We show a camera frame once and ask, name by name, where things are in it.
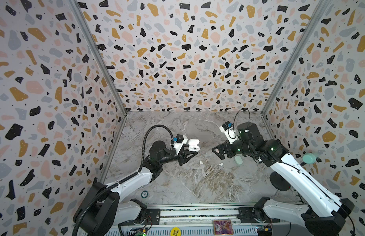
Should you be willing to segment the white earbud case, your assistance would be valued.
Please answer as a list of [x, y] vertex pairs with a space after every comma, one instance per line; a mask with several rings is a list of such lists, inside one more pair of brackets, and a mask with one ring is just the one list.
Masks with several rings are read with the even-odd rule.
[[193, 152], [199, 152], [200, 147], [199, 147], [199, 139], [190, 139], [188, 141], [188, 150], [189, 151], [193, 151]]

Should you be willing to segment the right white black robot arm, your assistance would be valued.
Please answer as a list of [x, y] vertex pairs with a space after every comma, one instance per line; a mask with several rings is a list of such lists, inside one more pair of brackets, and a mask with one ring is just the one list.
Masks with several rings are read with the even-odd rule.
[[262, 197], [253, 207], [253, 217], [264, 223], [272, 219], [305, 227], [313, 236], [337, 236], [354, 209], [354, 203], [339, 198], [312, 177], [279, 140], [265, 141], [256, 124], [247, 122], [235, 127], [231, 122], [220, 126], [227, 140], [212, 148], [221, 160], [250, 156], [273, 170], [271, 182], [276, 189], [293, 187], [306, 201], [288, 204]]

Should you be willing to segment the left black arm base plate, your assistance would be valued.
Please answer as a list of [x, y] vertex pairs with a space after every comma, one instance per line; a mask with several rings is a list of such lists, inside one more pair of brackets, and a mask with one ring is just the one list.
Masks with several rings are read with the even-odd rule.
[[140, 216], [138, 216], [135, 220], [129, 220], [122, 223], [124, 226], [135, 226], [135, 227], [143, 227], [147, 225], [159, 225], [160, 223], [160, 215], [161, 209], [159, 208], [151, 208], [146, 210], [141, 210]]

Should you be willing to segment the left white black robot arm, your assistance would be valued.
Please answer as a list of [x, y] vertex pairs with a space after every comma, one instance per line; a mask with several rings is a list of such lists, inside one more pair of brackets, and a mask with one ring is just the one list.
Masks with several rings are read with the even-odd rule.
[[127, 203], [123, 203], [123, 199], [154, 181], [164, 164], [176, 161], [182, 166], [189, 162], [198, 154], [199, 143], [198, 139], [183, 136], [182, 141], [173, 138], [168, 149], [163, 141], [156, 141], [140, 170], [110, 184], [95, 183], [74, 214], [72, 235], [76, 236], [82, 229], [89, 236], [103, 236], [114, 224], [127, 221], [142, 224], [147, 206], [137, 199]]

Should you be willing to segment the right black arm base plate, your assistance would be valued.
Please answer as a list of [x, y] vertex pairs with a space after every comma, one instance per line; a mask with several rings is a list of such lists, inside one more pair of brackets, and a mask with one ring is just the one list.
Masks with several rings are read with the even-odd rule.
[[254, 207], [238, 208], [238, 216], [241, 223], [279, 223], [280, 220], [268, 217], [262, 210], [255, 210]]

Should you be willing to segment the mint green earbud case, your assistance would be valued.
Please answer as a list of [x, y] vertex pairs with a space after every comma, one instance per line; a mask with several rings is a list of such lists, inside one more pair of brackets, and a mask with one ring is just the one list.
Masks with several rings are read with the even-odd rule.
[[237, 165], [242, 165], [243, 164], [243, 159], [242, 159], [242, 157], [241, 156], [235, 156], [234, 157], [234, 161], [235, 161], [235, 163], [237, 164]]

